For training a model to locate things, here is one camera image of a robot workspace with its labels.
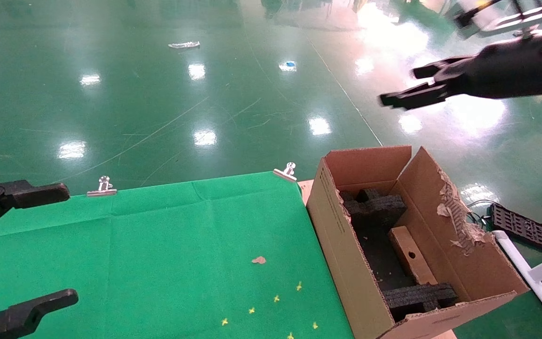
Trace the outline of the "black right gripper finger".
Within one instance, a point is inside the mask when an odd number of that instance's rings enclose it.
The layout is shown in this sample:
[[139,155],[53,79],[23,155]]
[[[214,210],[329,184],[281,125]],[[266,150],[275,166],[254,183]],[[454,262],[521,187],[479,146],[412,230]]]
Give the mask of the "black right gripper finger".
[[451,56],[430,64],[415,67],[412,75],[415,79],[454,80],[454,79],[476,79],[477,74],[473,72],[473,61],[475,56]]
[[462,94],[462,84],[457,82],[421,83],[412,88],[379,95],[379,103],[392,109],[412,110],[446,102]]

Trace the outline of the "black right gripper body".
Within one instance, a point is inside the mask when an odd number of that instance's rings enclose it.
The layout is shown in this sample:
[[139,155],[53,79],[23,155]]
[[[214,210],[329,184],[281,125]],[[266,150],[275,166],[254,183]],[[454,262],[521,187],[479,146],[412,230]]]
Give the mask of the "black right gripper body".
[[542,95],[542,32],[487,45],[443,69],[447,95],[505,99]]

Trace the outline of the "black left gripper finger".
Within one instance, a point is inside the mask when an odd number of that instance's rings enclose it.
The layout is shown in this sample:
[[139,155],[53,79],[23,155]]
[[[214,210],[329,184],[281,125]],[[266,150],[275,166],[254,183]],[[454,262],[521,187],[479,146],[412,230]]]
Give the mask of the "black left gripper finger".
[[34,333],[42,318],[78,303],[78,293],[65,289],[0,311],[0,339],[19,339]]
[[70,191],[64,183],[32,186],[26,180],[0,182],[0,218],[9,210],[24,210],[69,200]]

